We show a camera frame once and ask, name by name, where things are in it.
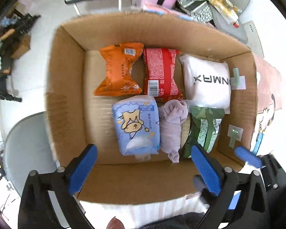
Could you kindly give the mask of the green snack bag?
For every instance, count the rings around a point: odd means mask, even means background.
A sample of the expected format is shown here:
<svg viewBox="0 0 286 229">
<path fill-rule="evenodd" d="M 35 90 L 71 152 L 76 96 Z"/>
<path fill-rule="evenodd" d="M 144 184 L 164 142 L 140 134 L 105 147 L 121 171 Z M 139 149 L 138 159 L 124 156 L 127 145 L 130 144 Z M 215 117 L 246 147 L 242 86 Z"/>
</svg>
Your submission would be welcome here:
<svg viewBox="0 0 286 229">
<path fill-rule="evenodd" d="M 191 119 L 190 132 L 183 150 L 181 150 L 181 155 L 185 159 L 191 158 L 191 148 L 197 144 L 201 145 L 207 153 L 212 151 L 225 110 L 190 106 L 189 114 Z"/>
</svg>

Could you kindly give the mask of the white NMRX soft pack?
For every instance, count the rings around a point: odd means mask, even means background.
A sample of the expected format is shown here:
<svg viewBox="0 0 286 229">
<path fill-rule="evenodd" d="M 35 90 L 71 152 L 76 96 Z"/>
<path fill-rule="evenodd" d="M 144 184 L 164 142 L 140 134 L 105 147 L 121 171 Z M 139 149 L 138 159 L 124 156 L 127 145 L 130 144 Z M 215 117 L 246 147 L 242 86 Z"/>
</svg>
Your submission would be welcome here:
<svg viewBox="0 0 286 229">
<path fill-rule="evenodd" d="M 189 54 L 179 57 L 183 67 L 186 102 L 189 106 L 223 109 L 230 113 L 230 72 L 226 62 L 202 60 Z"/>
</svg>

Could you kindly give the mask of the lilac cloth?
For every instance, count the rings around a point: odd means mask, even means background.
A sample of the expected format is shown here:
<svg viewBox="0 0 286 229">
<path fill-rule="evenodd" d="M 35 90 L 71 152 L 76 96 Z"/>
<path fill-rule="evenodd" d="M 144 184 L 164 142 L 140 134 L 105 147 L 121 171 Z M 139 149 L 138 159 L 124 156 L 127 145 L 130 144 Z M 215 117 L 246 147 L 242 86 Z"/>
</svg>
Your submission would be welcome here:
<svg viewBox="0 0 286 229">
<path fill-rule="evenodd" d="M 160 150 L 168 155 L 173 164 L 179 163 L 182 124 L 188 116 L 185 101 L 170 100 L 159 107 Z"/>
</svg>

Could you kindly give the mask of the blue tissue pack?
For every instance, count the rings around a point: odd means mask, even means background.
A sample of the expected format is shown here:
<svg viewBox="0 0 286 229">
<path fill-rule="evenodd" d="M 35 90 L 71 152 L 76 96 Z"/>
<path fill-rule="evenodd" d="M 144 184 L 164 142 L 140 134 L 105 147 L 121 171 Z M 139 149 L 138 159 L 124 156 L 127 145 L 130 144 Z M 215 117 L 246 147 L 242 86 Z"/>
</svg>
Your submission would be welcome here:
<svg viewBox="0 0 286 229">
<path fill-rule="evenodd" d="M 136 95 L 112 105 L 119 150 L 124 156 L 157 155 L 160 119 L 154 97 Z"/>
</svg>

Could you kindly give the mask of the red snack bag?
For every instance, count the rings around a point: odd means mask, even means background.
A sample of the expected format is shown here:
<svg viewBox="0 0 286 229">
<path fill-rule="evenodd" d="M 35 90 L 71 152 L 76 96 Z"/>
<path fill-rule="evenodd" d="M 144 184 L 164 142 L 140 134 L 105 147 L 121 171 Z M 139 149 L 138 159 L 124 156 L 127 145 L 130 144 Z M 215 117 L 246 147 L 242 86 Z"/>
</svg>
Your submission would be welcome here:
<svg viewBox="0 0 286 229">
<path fill-rule="evenodd" d="M 158 102 L 181 100 L 183 95 L 174 80 L 176 57 L 180 51 L 167 48 L 144 48 L 146 66 L 144 94 L 153 96 Z"/>
</svg>

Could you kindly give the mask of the orange snack bag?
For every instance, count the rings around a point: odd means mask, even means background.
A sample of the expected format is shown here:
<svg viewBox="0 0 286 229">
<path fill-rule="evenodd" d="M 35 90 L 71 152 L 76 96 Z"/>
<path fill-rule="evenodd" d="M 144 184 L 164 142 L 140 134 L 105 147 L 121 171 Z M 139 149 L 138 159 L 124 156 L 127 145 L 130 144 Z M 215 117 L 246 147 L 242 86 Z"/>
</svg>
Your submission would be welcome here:
<svg viewBox="0 0 286 229">
<path fill-rule="evenodd" d="M 142 88 L 132 78 L 133 64 L 140 58 L 144 45 L 139 42 L 121 43 L 101 48 L 106 77 L 94 91 L 96 96 L 138 95 Z"/>
</svg>

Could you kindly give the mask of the blue stick sachets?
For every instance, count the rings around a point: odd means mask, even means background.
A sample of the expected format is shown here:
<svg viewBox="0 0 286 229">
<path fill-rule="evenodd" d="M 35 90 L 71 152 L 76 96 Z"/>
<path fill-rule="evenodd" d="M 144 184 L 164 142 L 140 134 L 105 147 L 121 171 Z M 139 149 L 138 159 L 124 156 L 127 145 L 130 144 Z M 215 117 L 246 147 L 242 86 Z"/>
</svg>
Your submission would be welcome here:
<svg viewBox="0 0 286 229">
<path fill-rule="evenodd" d="M 262 131 L 259 131 L 259 133 L 257 134 L 255 146 L 254 146 L 254 148 L 253 148 L 253 150 L 252 150 L 252 153 L 253 153 L 254 155 L 257 155 L 258 150 L 259 150 L 259 148 L 260 148 L 260 145 L 261 145 L 261 143 L 262 143 L 263 137 L 264 137 L 264 133 L 263 133 Z"/>
</svg>

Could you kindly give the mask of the grey round chair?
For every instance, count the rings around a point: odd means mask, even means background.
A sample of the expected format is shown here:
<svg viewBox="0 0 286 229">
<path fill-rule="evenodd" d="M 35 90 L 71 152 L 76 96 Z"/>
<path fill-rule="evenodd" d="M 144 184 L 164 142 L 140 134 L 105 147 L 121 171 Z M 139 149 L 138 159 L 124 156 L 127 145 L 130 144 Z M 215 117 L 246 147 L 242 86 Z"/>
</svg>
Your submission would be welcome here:
<svg viewBox="0 0 286 229">
<path fill-rule="evenodd" d="M 4 142 L 4 170 L 16 192 L 22 195 L 28 174 L 57 169 L 45 127 L 45 113 L 30 115 L 14 125 Z"/>
</svg>

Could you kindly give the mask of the cat pattern table mat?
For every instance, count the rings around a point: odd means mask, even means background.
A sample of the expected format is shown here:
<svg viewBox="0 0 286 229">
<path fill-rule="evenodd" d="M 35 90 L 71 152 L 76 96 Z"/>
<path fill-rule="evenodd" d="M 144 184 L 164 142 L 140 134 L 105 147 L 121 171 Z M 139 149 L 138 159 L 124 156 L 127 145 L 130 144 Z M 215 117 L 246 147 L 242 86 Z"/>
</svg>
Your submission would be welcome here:
<svg viewBox="0 0 286 229">
<path fill-rule="evenodd" d="M 211 152 L 223 165 L 234 170 L 243 169 L 228 147 L 228 125 L 244 129 L 242 143 L 253 145 L 257 133 L 257 122 L 264 108 L 275 103 L 277 109 L 283 107 L 282 79 L 280 73 L 263 59 L 256 57 L 257 71 L 261 80 L 247 83 L 247 87 L 257 89 L 257 110 L 250 111 L 252 93 L 247 90 L 232 92 L 231 110 L 242 112 L 240 120 L 226 115 L 220 128 L 219 139 Z M 193 177 L 198 173 L 191 160 L 181 159 L 173 164 L 163 152 L 153 155 L 148 161 L 137 160 L 134 156 L 124 156 L 119 151 L 112 104 L 118 97 L 95 96 L 94 90 L 105 77 L 105 61 L 98 51 L 88 51 L 83 66 L 83 104 L 86 142 L 96 145 L 98 158 L 90 172 L 79 199 L 87 203 L 108 206 L 146 207 L 151 204 L 153 218 L 168 214 L 166 205 L 185 199 L 196 191 Z"/>
</svg>

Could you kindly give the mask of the small brown cardboard box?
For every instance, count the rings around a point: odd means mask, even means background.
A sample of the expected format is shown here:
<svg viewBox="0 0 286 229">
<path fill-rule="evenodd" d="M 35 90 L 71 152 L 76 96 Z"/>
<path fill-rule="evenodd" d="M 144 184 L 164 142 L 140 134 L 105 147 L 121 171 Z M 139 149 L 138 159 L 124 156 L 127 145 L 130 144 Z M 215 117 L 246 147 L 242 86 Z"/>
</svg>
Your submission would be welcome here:
<svg viewBox="0 0 286 229">
<path fill-rule="evenodd" d="M 11 54 L 12 59 L 17 60 L 30 50 L 30 39 L 31 37 L 29 34 L 24 34 L 21 36 L 20 40 L 13 44 Z"/>
</svg>

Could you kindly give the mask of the grey floor chair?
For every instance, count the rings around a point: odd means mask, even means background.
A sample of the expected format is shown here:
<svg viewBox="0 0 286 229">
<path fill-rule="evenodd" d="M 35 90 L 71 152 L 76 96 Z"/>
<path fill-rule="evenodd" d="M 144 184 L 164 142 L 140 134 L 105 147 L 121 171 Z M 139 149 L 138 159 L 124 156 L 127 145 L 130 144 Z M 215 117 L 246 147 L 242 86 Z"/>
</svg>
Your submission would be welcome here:
<svg viewBox="0 0 286 229">
<path fill-rule="evenodd" d="M 246 9 L 250 0 L 209 0 L 215 27 L 241 41 L 247 42 L 247 35 L 239 15 Z"/>
</svg>

